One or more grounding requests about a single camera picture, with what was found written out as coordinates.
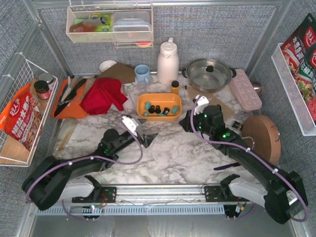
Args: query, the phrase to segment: blue mug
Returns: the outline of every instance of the blue mug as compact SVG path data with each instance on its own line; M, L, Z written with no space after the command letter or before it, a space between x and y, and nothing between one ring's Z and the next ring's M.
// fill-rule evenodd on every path
M145 64L140 64L135 68L137 83L149 84L151 81L150 69Z

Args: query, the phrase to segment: stainless steel pot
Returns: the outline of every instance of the stainless steel pot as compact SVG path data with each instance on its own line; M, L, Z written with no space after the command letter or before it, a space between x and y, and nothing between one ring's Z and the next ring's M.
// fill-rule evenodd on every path
M236 70L218 60L202 58L191 62L187 69L182 70L182 75L189 78L194 89L215 93L223 89L236 76Z

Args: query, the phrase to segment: white marble surface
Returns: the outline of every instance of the white marble surface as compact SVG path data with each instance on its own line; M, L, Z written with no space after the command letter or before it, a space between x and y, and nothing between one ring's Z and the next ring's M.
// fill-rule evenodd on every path
M165 85L154 83L148 92L170 91ZM179 76L182 99L182 115L175 122L146 122L143 128L146 134L158 133L152 144L143 149L143 159L135 165L114 164L111 168L92 175L102 184L188 184L188 183L219 183L230 174L239 174L250 181L254 177L243 167L214 171L213 168L235 162L215 150L210 144L201 141L193 133L186 133L179 125L179 120L185 117L187 110L192 108L184 85L189 85L187 79ZM88 116L79 119L78 124L66 147L61 152L54 152L55 157L62 159L76 158L93 152L103 133L109 128L115 128L121 134L124 132L119 119L122 115L136 115L137 86L125 88L129 100L124 104L125 110L120 112L112 105L106 115ZM250 114L243 112L241 106L231 94L229 87L215 94L222 102L235 111L235 115L226 121L244 121ZM140 155L136 143L125 148L119 154L119 161L131 162Z

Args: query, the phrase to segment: small glass jar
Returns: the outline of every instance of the small glass jar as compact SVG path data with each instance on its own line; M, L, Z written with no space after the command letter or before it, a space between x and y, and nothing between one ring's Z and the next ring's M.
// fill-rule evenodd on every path
M34 83L34 88L40 99L47 100L50 97L51 92L47 82L38 80Z
M54 87L54 77L50 73L42 73L39 75L39 80L47 82L49 89L52 90Z
M171 93L179 94L179 82L177 80L171 83Z

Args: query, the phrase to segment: wooden lid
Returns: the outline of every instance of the wooden lid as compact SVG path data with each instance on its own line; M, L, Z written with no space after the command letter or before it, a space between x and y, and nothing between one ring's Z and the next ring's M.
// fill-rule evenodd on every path
M264 115L250 116L242 126L242 137L252 137L254 151L262 158L276 165L281 155L281 142L275 124ZM252 147L251 139L244 139Z

